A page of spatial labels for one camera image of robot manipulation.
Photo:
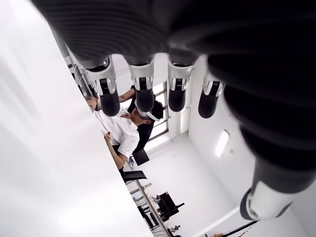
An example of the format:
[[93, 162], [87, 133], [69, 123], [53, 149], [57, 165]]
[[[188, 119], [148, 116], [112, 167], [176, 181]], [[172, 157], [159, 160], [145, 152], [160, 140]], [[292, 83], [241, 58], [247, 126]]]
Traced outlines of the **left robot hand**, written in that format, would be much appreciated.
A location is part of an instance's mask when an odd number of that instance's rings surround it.
[[153, 56], [169, 56], [169, 107], [183, 109], [194, 62], [207, 55], [198, 112], [224, 95], [255, 155], [240, 212], [277, 218], [316, 178], [316, 3], [313, 0], [36, 0], [88, 70], [106, 115], [119, 111], [112, 54], [129, 64], [137, 104], [154, 105]]

